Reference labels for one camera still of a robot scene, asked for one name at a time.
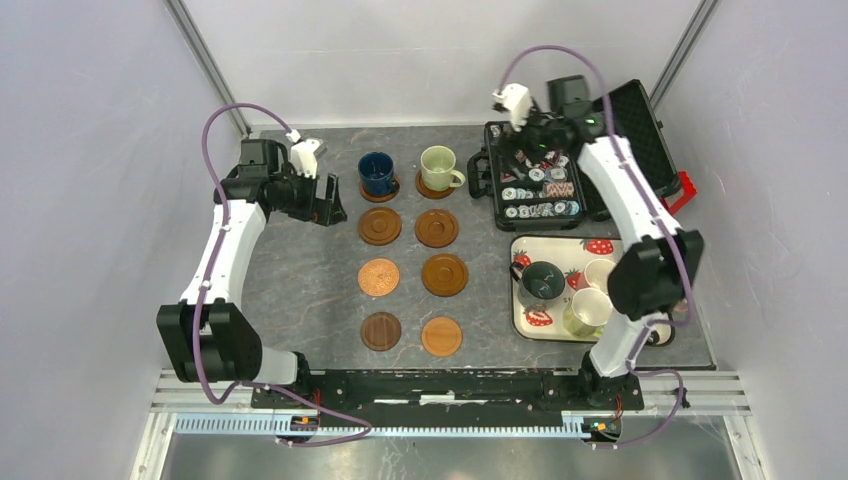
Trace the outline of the wooden coaster five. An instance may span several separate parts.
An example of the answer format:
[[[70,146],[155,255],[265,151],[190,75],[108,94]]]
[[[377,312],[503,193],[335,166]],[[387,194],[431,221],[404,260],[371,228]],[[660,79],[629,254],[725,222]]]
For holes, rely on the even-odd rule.
[[[358,233],[369,245],[384,246],[396,240],[402,231],[400,215],[386,207],[369,209],[360,216]]]

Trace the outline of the dark blue mug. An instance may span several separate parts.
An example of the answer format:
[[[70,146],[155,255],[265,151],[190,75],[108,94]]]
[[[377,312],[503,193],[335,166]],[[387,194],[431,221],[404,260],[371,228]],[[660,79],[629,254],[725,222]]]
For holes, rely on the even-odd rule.
[[[358,173],[364,191],[372,197],[385,197],[394,194],[394,161],[383,152],[371,152],[364,155],[358,163]]]

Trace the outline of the light cork coaster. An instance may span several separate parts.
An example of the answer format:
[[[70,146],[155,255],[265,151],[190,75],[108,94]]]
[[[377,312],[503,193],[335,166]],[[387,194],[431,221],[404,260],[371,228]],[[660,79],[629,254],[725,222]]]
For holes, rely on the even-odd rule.
[[[375,258],[361,267],[357,282],[365,294],[372,297],[385,296],[397,288],[400,282],[400,271],[391,260]]]

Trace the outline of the wooden coaster two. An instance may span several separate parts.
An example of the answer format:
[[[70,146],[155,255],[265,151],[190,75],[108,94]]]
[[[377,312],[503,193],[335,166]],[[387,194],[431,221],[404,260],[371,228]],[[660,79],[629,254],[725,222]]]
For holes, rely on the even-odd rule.
[[[422,176],[421,172],[418,172],[416,174],[415,186],[416,186],[416,190],[423,197],[428,198],[428,199],[433,199],[433,200],[444,199],[444,198],[450,196],[455,191],[454,187],[449,187],[449,188],[442,190],[442,191],[436,191],[436,190],[432,190],[432,189],[428,188],[423,181],[423,176]]]

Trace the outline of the wooden coaster three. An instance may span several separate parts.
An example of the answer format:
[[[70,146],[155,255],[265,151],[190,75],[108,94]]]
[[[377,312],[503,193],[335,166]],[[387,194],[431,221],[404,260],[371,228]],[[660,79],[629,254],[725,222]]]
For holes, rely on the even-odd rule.
[[[415,235],[420,243],[430,248],[444,248],[452,244],[459,234],[459,221],[447,210],[431,209],[416,220]]]

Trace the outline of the light green mug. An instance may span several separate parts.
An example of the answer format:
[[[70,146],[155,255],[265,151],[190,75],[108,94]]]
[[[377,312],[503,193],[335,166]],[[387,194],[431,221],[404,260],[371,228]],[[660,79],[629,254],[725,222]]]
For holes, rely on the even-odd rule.
[[[434,192],[462,187],[466,176],[457,169],[456,154],[448,147],[435,145],[420,156],[420,173],[424,186]]]

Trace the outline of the dark walnut coaster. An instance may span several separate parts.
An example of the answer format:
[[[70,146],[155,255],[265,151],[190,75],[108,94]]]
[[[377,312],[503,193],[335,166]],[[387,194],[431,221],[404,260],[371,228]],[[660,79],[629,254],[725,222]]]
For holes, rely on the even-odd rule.
[[[399,341],[402,334],[400,321],[388,312],[375,312],[367,316],[360,328],[363,344],[373,351],[388,351]]]

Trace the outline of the wooden coaster four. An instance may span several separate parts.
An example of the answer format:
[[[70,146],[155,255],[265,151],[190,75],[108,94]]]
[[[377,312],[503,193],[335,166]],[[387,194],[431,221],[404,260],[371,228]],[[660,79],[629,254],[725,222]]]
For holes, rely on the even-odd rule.
[[[425,289],[431,294],[451,297],[465,288],[469,280],[469,270],[458,256],[437,254],[424,263],[421,269],[421,280]]]

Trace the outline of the grey green mug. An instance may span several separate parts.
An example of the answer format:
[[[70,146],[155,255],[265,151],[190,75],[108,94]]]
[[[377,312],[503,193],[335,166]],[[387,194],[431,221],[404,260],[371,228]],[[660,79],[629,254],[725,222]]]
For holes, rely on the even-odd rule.
[[[529,311],[546,311],[563,294],[565,276],[554,264],[535,261],[523,265],[514,261],[510,275],[516,285],[519,304]]]

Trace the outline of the orange coaster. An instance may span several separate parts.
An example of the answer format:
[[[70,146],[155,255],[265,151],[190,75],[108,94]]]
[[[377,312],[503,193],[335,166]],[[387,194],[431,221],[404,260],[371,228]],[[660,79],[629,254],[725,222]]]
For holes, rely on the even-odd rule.
[[[448,357],[456,353],[463,340],[458,323],[449,317],[435,317],[429,320],[421,331],[424,349],[437,357]]]

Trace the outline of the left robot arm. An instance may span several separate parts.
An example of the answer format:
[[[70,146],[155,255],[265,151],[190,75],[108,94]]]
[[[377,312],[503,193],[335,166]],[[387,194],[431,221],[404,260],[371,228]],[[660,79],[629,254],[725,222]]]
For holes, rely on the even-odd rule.
[[[200,264],[180,300],[161,306],[156,316],[180,381],[272,384],[295,408],[312,399],[305,358],[264,346],[241,304],[253,250],[272,213],[321,226],[346,221],[337,176],[328,175],[325,193],[318,193],[317,161],[325,151],[316,138],[291,147],[271,139],[242,141],[238,163],[214,190],[213,224]]]

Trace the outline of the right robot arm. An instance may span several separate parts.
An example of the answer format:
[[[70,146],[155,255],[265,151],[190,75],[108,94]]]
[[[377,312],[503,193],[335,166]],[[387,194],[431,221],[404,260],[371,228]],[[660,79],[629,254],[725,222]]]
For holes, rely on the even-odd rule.
[[[629,141],[617,131],[609,94],[601,96],[600,120],[578,100],[544,112],[518,83],[502,86],[495,96],[520,149],[545,146],[571,153],[601,195],[624,243],[624,255],[608,281],[611,319],[578,373],[580,400],[602,408],[636,379],[636,359],[649,333],[667,324],[666,314],[681,300],[693,300],[703,237],[683,229],[662,206]]]

